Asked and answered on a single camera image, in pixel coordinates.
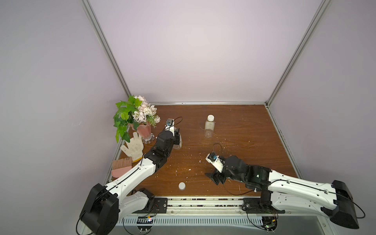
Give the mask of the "labelled clear plastic bottle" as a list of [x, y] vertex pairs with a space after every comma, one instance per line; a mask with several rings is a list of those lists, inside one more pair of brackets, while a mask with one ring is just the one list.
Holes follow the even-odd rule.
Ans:
[[180, 134], [175, 134], [175, 141], [173, 145], [173, 149], [181, 149], [182, 147], [182, 137]]

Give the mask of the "white bottle cap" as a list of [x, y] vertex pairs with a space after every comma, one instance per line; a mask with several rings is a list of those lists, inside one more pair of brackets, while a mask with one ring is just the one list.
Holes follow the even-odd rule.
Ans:
[[207, 121], [209, 121], [209, 122], [214, 121], [214, 116], [213, 115], [208, 115]]
[[178, 184], [178, 188], [179, 190], [184, 191], [186, 189], [186, 184], [184, 182], [180, 182]]

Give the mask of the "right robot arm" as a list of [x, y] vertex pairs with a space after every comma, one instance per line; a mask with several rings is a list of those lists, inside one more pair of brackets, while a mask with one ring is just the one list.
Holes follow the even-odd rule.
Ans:
[[267, 167], [246, 164], [235, 155], [224, 158], [212, 152], [206, 156], [206, 161], [215, 168], [207, 176], [216, 185], [232, 180], [260, 193], [260, 212], [313, 213], [328, 218], [338, 226], [359, 229], [356, 203], [342, 181], [334, 180], [330, 184], [311, 182]]

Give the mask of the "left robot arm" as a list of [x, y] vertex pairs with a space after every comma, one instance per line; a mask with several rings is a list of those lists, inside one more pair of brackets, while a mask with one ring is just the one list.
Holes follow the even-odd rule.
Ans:
[[142, 181], [157, 172], [171, 155], [173, 147], [180, 145], [180, 130], [175, 127], [164, 129], [156, 144], [128, 172], [106, 185], [96, 184], [89, 192], [79, 222], [94, 235], [107, 235], [116, 226], [120, 217], [145, 208], [151, 209], [154, 195], [140, 189], [132, 194]]

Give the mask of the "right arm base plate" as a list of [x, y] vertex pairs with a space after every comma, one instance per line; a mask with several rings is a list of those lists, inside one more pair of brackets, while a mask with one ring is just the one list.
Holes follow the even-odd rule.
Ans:
[[248, 213], [263, 214], [284, 214], [285, 210], [278, 210], [273, 207], [270, 200], [262, 200], [261, 198], [243, 198], [241, 209]]

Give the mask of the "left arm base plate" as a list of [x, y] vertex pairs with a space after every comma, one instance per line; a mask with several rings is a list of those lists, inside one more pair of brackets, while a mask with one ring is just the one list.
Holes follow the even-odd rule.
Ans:
[[146, 207], [140, 211], [136, 211], [135, 213], [143, 213], [143, 214], [158, 214], [162, 213], [165, 214], [167, 212], [167, 204], [168, 199], [167, 198], [153, 198], [152, 200], [149, 200]]

